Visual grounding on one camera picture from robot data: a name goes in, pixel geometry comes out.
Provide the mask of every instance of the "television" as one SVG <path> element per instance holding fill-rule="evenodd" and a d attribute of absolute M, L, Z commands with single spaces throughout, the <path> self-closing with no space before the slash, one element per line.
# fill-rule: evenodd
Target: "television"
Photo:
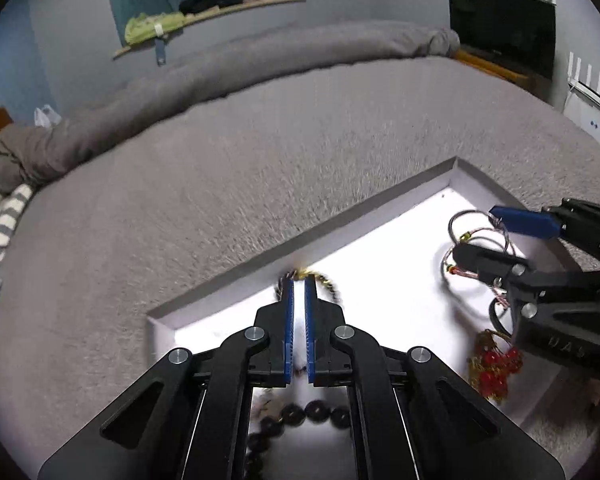
<path fill-rule="evenodd" d="M 554 72 L 555 6 L 544 0 L 449 0 L 460 43 L 548 79 Z"/>

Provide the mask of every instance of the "red berry cluster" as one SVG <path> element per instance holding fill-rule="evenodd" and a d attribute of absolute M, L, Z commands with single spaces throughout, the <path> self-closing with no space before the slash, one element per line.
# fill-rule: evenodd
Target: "red berry cluster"
<path fill-rule="evenodd" d="M 517 373 L 522 367 L 518 349 L 512 346 L 503 354 L 494 345 L 491 348 L 483 348 L 476 360 L 475 364 L 481 370 L 478 377 L 480 394 L 486 399 L 504 399 L 507 396 L 507 377 Z"/>

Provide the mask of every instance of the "window sill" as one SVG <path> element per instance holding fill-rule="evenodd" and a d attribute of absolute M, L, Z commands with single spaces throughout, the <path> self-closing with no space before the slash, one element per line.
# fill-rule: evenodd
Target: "window sill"
<path fill-rule="evenodd" d="M 218 16 L 225 16 L 226 14 L 233 14 L 234 12 L 241 12 L 242 10 L 254 9 L 255 7 L 269 7 L 280 4 L 292 4 L 296 2 L 305 2 L 306 0 L 272 0 L 270 2 L 248 2 L 246 4 L 240 4 L 231 7 L 224 7 L 220 9 L 219 7 L 213 7 L 211 9 L 204 10 L 203 12 L 199 12 L 198 14 L 192 14 L 187 16 L 185 19 L 184 27 L 189 27 L 189 25 L 195 25 L 196 23 L 206 22 L 206 20 L 211 20 L 212 18 L 217 18 Z M 150 38 L 142 43 L 135 44 L 133 46 L 125 46 L 123 48 L 118 49 L 113 54 L 113 59 L 117 59 L 120 56 L 126 54 L 127 52 L 131 52 L 136 48 L 142 48 L 146 46 L 147 43 L 153 41 L 155 38 Z"/>

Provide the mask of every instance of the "striped fabric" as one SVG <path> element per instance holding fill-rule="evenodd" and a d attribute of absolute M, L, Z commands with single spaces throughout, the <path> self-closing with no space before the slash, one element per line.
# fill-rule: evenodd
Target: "striped fabric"
<path fill-rule="evenodd" d="M 0 204 L 0 262 L 4 258 L 18 220 L 33 196 L 33 189 L 27 184 L 18 186 L 11 196 Z"/>

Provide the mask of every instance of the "silver screw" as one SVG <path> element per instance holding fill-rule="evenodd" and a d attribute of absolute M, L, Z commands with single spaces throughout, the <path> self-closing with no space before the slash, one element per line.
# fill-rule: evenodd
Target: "silver screw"
<path fill-rule="evenodd" d="M 347 325 L 337 326 L 334 332 L 335 335 L 340 339 L 349 339 L 350 337 L 353 337 L 353 335 L 356 333 L 355 330 L 353 330 L 350 326 Z"/>
<path fill-rule="evenodd" d="M 244 331 L 244 336 L 249 341 L 257 341 L 258 339 L 262 339 L 264 337 L 264 329 L 260 328 L 259 326 L 250 326 Z"/>
<path fill-rule="evenodd" d="M 522 307 L 522 310 L 520 311 L 520 314 L 522 314 L 522 316 L 526 317 L 527 319 L 531 319 L 537 313 L 538 307 L 536 307 L 533 303 L 527 303 L 525 306 Z"/>
<path fill-rule="evenodd" d="M 511 273 L 514 276 L 522 276 L 525 273 L 525 266 L 522 264 L 515 264 L 513 267 L 511 267 Z"/>
<path fill-rule="evenodd" d="M 411 350 L 411 359 L 417 363 L 426 363 L 429 359 L 431 359 L 431 352 L 422 346 L 418 346 L 417 348 Z"/>
<path fill-rule="evenodd" d="M 169 361 L 175 365 L 182 364 L 187 359 L 189 359 L 189 352 L 184 348 L 176 348 L 169 352 Z"/>

